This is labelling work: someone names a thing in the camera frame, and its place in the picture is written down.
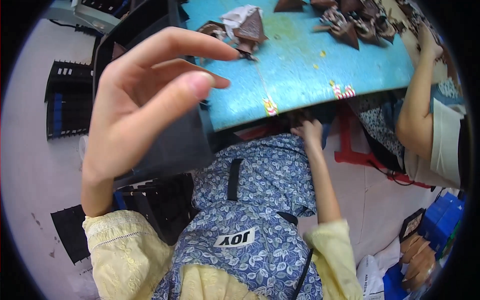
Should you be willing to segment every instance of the white plastic bag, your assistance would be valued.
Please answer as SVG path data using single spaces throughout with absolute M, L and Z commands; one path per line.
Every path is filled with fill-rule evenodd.
M 378 269 L 382 278 L 388 269 L 396 265 L 400 260 L 400 239 L 396 237 L 385 249 L 373 256 L 377 261 Z
M 357 279 L 363 289 L 364 300 L 385 300 L 383 276 L 373 256 L 362 258 L 357 268 Z

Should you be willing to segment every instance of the embroidered sleeve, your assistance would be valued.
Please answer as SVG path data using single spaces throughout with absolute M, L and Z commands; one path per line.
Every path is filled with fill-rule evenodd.
M 86 217 L 83 228 L 102 299 L 150 299 L 170 268 L 172 249 L 139 213 Z
M 347 221 L 322 223 L 303 238 L 314 249 L 312 261 L 322 280 L 324 299 L 363 299 Z

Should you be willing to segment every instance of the leaf print fabric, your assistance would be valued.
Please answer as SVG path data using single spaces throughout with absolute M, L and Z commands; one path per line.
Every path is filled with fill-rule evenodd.
M 212 203 L 228 200 L 230 165 L 235 158 L 243 158 L 238 201 L 267 205 L 275 211 L 297 217 L 316 214 L 315 193 L 303 140 L 292 134 L 249 141 L 218 152 L 212 165 L 195 174 L 193 206 L 204 210 Z M 268 217 L 268 214 L 255 217 Z
M 251 244 L 232 248 L 213 246 L 219 235 L 250 228 L 255 228 L 255 240 Z M 184 264 L 223 269 L 258 295 L 290 299 L 308 253 L 297 228 L 279 216 L 275 209 L 229 200 L 215 202 L 199 212 L 180 235 L 172 268 L 160 281 L 152 299 L 180 297 L 180 267 Z M 322 298 L 322 283 L 315 264 L 310 262 L 297 299 Z

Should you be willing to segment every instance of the white label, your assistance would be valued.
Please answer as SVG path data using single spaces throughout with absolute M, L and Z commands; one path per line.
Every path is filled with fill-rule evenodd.
M 214 247 L 239 247 L 253 243 L 255 240 L 255 228 L 252 227 L 242 232 L 220 235 L 216 239 Z

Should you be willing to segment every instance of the black cable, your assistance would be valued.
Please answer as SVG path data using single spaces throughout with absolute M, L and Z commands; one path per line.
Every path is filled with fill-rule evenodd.
M 293 295 L 292 295 L 292 298 L 291 298 L 292 300 L 295 300 L 297 298 L 298 294 L 300 293 L 300 289 L 301 289 L 301 286 L 303 285 L 303 281 L 305 280 L 305 277 L 307 276 L 307 271 L 308 271 L 308 267 L 310 265 L 310 261 L 312 260 L 312 255 L 313 255 L 313 249 L 310 249 L 310 252 L 308 253 L 308 257 L 307 257 L 307 262 L 303 266 L 303 271 L 301 273 L 299 282 L 297 284 L 297 288 L 293 292 Z
M 392 174 L 389 174 L 388 172 L 385 173 L 385 172 L 383 172 L 382 170 L 380 170 L 380 169 L 374 164 L 374 162 L 372 162 L 371 160 L 368 160 L 367 162 L 368 162 L 372 167 L 374 167 L 375 169 L 377 169 L 379 172 L 381 172 L 382 174 L 386 175 L 387 178 L 388 178 L 388 177 L 391 177 L 391 178 L 393 179 L 393 181 L 395 181 L 395 183 L 398 184 L 398 185 L 409 186 L 409 185 L 412 185 L 412 184 L 415 183 L 414 181 L 412 181 L 411 183 L 407 183 L 407 184 L 400 183 L 400 182 L 398 182 L 398 181 L 395 179 L 395 176 L 393 175 L 393 172 L 392 172 Z
M 50 19 L 49 19 L 49 21 L 52 22 L 53 24 L 57 24 L 58 26 L 77 28 L 76 26 L 73 26 L 73 25 L 70 25 L 70 24 L 61 24 L 61 23 L 58 23 L 57 21 L 50 20 Z
M 435 197 L 435 201 L 434 202 L 437 202 L 438 198 L 440 197 L 440 194 L 443 192 L 445 188 L 442 188 L 439 192 L 438 192 L 438 195 Z

